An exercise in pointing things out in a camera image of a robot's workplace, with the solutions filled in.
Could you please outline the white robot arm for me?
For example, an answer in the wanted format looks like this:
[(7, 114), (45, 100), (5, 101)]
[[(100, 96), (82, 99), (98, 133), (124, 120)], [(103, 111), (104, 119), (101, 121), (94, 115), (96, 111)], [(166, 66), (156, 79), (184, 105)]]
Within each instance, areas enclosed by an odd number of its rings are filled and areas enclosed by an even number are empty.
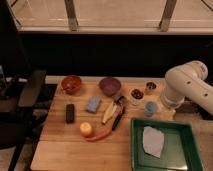
[(213, 115), (213, 86), (207, 84), (208, 68), (201, 61), (191, 61), (169, 69), (161, 101), (167, 108), (179, 108), (189, 98)]

